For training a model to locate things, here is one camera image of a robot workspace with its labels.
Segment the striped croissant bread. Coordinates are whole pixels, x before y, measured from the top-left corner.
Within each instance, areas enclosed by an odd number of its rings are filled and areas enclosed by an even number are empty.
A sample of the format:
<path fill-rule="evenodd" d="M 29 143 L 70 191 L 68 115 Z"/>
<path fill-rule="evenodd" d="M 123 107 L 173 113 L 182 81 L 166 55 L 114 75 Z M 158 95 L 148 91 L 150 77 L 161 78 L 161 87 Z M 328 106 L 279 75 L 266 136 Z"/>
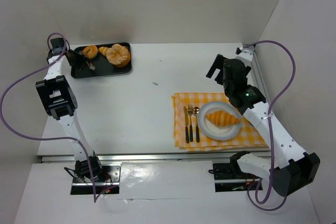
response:
<path fill-rule="evenodd" d="M 227 127 L 240 123 L 240 119 L 225 111 L 216 111 L 206 115 L 206 118 L 216 127 Z"/>

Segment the metal tongs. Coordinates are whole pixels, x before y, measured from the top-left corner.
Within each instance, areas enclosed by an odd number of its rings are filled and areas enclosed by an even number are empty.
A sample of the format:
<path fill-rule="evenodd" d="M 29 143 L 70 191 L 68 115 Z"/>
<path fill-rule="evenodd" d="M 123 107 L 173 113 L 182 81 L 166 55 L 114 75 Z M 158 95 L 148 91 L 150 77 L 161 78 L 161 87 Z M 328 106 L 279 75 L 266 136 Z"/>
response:
<path fill-rule="evenodd" d="M 90 70 L 95 71 L 95 66 L 91 62 L 85 61 L 85 64 Z"/>

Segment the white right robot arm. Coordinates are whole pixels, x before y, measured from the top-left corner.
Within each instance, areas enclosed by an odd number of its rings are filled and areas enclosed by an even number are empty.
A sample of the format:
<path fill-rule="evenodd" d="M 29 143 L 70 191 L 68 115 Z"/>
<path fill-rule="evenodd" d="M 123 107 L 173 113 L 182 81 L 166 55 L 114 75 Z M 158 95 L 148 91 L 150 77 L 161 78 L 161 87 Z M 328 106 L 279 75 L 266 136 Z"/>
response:
<path fill-rule="evenodd" d="M 273 103 L 268 103 L 257 87 L 248 84 L 252 60 L 253 53 L 243 48 L 237 48 L 233 59 L 218 54 L 206 77 L 211 78 L 219 70 L 215 81 L 223 86 L 229 103 L 270 148 L 270 162 L 247 151 L 239 152 L 234 156 L 238 169 L 268 179 L 277 194 L 287 197 L 313 182 L 320 158 L 316 153 L 308 153 L 292 138 L 272 113 Z"/>

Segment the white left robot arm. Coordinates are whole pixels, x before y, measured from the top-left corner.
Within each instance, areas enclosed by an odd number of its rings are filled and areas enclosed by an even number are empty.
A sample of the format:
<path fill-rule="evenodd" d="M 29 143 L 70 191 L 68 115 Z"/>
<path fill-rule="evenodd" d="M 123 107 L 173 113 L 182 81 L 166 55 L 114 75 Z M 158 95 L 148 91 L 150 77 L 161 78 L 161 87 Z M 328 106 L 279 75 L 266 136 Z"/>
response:
<path fill-rule="evenodd" d="M 80 127 L 76 112 L 78 102 L 64 74 L 67 63 L 79 69 L 85 64 L 94 67 L 83 54 L 71 50 L 64 38 L 48 37 L 47 45 L 48 70 L 44 79 L 36 82 L 36 90 L 46 113 L 61 125 L 69 140 L 75 169 L 66 170 L 73 177 L 97 182 L 102 165 Z"/>

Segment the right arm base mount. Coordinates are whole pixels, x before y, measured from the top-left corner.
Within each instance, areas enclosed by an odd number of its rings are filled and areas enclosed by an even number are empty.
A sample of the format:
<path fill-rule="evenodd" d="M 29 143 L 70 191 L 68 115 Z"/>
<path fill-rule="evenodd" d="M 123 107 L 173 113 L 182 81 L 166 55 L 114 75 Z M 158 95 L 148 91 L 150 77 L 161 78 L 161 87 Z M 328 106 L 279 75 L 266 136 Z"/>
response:
<path fill-rule="evenodd" d="M 208 171 L 214 177 L 215 192 L 247 191 L 249 186 L 255 190 L 259 177 L 253 174 L 234 172 L 229 163 L 213 163 Z"/>

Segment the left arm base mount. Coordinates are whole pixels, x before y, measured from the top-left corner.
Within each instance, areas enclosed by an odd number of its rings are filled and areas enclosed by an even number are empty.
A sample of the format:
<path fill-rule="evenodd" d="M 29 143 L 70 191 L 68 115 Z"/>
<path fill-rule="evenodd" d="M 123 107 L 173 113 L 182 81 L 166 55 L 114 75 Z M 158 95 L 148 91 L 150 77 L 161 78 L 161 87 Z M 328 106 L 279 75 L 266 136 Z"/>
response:
<path fill-rule="evenodd" d="M 81 178 L 73 169 L 64 170 L 72 177 L 71 195 L 92 195 L 90 178 Z M 95 177 L 96 195 L 115 195 L 120 191 L 121 163 L 102 166 L 102 174 Z"/>

